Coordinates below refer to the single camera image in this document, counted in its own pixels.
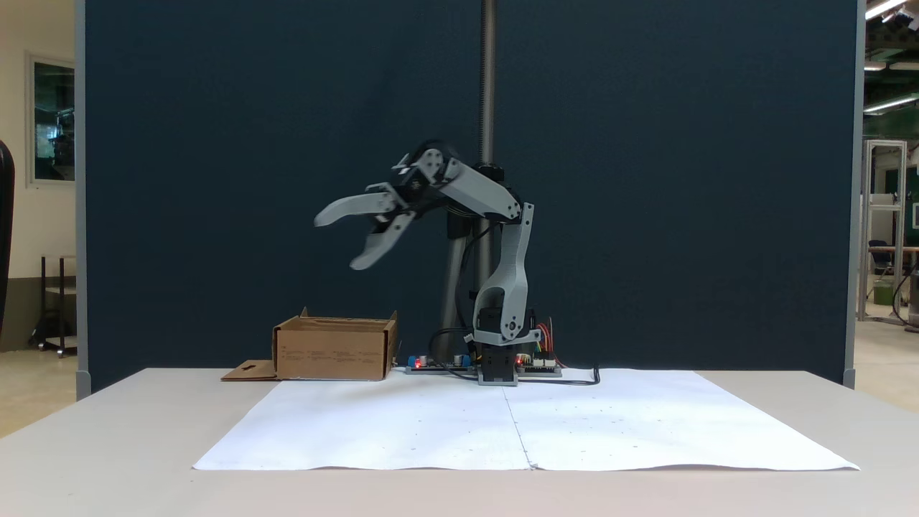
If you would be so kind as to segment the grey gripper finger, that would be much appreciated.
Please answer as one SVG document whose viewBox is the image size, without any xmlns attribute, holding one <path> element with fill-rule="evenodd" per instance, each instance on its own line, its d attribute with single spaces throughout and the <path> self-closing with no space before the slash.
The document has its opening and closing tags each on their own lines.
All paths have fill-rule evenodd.
<svg viewBox="0 0 919 517">
<path fill-rule="evenodd" d="M 388 214 L 398 207 L 398 197 L 390 191 L 368 191 L 359 195 L 341 197 L 328 204 L 313 219 L 315 227 L 332 225 L 343 218 L 367 215 L 374 219 L 377 229 L 387 229 L 393 222 Z"/>
<path fill-rule="evenodd" d="M 386 223 L 379 223 L 365 239 L 363 252 L 352 259 L 349 267 L 355 271 L 363 271 L 380 261 L 382 256 L 393 249 L 414 219 L 416 219 L 416 212 L 407 210 L 405 213 L 391 217 Z"/>
</svg>

